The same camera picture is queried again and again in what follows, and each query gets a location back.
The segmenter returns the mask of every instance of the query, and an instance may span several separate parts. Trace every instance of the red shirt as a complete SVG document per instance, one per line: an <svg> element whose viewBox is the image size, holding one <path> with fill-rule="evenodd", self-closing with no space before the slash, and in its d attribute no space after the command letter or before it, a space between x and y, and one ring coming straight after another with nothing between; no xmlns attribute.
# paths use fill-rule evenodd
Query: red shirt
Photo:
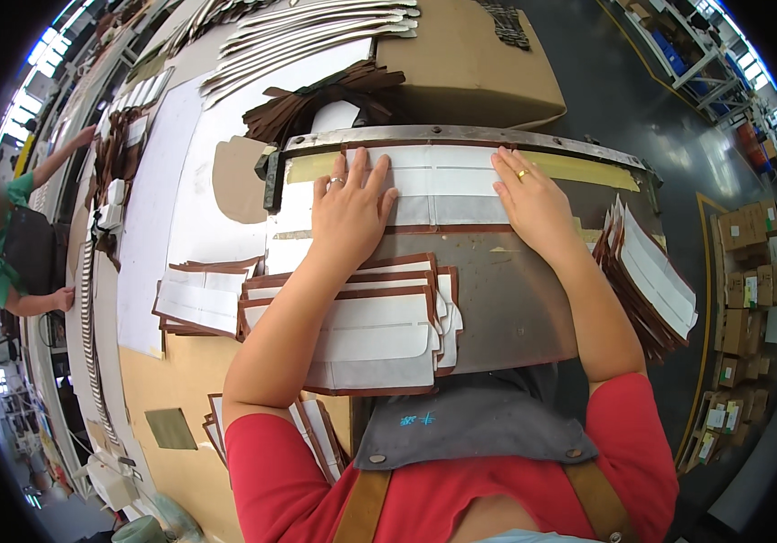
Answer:
<svg viewBox="0 0 777 543"><path fill-rule="evenodd" d="M587 404L586 432L641 540L662 541L677 477L648 380L629 374L601 385ZM247 543L332 540L357 470L329 486L295 426L271 414L235 420L225 440ZM443 543L470 501L491 494L511 496L542 532L596 539L558 463L499 456L395 470L374 541Z"/></svg>

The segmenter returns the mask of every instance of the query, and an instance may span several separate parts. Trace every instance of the gray floor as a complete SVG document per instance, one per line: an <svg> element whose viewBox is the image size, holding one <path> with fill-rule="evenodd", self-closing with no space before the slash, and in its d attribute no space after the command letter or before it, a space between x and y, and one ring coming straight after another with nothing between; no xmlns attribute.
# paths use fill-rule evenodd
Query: gray floor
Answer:
<svg viewBox="0 0 777 543"><path fill-rule="evenodd" d="M604 4L611 6L607 0ZM606 147L646 159L665 183L659 197L668 252L695 290L700 313L690 346L672 353L664 366L649 367L666 438L676 452L690 415L705 336L705 249L697 192L735 209L759 199L763 184L729 136L651 78L595 0L517 0L515 5L530 19L567 103L567 114L539 131L577 140L590 135ZM626 32L632 38L636 30ZM705 216L713 212L705 205ZM583 420L586 390L578 362L561 363L558 409Z"/></svg>

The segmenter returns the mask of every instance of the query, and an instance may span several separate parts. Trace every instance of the brown apron strap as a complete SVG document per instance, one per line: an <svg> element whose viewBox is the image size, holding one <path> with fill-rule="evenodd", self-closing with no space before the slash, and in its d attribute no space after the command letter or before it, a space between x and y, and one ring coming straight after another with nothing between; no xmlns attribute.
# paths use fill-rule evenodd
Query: brown apron strap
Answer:
<svg viewBox="0 0 777 543"><path fill-rule="evenodd" d="M597 534L597 539L612 543L639 541L639 536L630 523L630 515L596 462L589 460L561 466L581 503L581 508L585 510L587 521Z"/></svg>
<svg viewBox="0 0 777 543"><path fill-rule="evenodd" d="M597 539L611 543L639 542L624 504L594 461L561 466ZM358 479L352 486L346 508L339 519L334 543L373 541L389 481L391 471L368 470L358 473Z"/></svg>
<svg viewBox="0 0 777 543"><path fill-rule="evenodd" d="M334 543L368 543L376 535L391 470L360 471L339 519Z"/></svg>

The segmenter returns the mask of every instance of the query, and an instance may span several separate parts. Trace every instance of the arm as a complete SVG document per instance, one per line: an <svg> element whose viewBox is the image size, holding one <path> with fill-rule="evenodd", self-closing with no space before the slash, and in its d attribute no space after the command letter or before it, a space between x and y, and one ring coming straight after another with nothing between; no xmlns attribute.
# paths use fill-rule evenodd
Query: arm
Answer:
<svg viewBox="0 0 777 543"><path fill-rule="evenodd" d="M21 296L14 287L9 287L9 295L5 300L5 310L18 317L31 317L47 311L71 309L75 298L74 287L63 287L52 295Z"/></svg>
<svg viewBox="0 0 777 543"><path fill-rule="evenodd" d="M355 153L348 182L327 176L314 183L313 245L234 356L222 388L226 429L246 414L268 413L291 419L319 327L340 287L372 254L382 238L396 189L380 196L388 170L382 156L361 188L367 151ZM334 161L331 177L346 178L346 158Z"/></svg>
<svg viewBox="0 0 777 543"><path fill-rule="evenodd" d="M502 182L494 183L509 222L552 267L567 291L578 358L591 394L612 377L647 375L639 338L618 297L572 224L567 195L518 151L500 147L491 157ZM517 172L527 170L523 178Z"/></svg>
<svg viewBox="0 0 777 543"><path fill-rule="evenodd" d="M41 166L32 170L32 190L38 189L50 179L51 176L62 166L62 163L68 160L69 157L75 154L78 148L84 145L89 145L93 141L95 134L95 125L88 126L81 130L70 141L55 152L50 157L47 157Z"/></svg>

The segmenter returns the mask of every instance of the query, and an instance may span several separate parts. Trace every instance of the green cardboard square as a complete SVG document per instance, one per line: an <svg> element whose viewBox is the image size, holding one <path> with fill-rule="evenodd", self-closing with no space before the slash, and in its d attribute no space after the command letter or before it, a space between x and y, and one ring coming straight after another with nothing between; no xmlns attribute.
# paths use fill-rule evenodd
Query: green cardboard square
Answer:
<svg viewBox="0 0 777 543"><path fill-rule="evenodd" d="M179 407L145 411L144 415L159 448L198 450L186 417L183 416L183 410Z"/></svg>

